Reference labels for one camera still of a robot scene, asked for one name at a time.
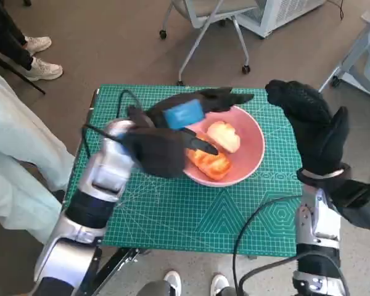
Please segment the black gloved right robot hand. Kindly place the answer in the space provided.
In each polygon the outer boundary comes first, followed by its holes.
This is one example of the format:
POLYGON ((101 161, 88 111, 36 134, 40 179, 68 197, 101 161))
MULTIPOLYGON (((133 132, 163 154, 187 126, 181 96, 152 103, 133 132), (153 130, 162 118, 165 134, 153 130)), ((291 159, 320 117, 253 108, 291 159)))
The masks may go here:
POLYGON ((271 80, 265 90, 268 102, 280 107, 292 125, 302 169, 319 176, 343 170, 348 109, 331 114, 322 94, 298 81, 271 80))

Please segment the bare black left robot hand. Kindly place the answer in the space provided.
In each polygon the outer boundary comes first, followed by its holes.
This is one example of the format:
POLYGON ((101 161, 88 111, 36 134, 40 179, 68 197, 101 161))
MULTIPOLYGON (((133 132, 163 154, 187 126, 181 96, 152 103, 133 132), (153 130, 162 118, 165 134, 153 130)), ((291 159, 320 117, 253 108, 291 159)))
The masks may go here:
POLYGON ((202 121, 210 112, 227 112, 232 106, 253 99, 253 94, 233 93, 231 88, 208 88, 195 92, 179 93, 166 98, 146 111, 156 128, 180 130, 189 136, 187 147, 218 155, 218 149, 204 140, 196 138, 188 126, 202 121))

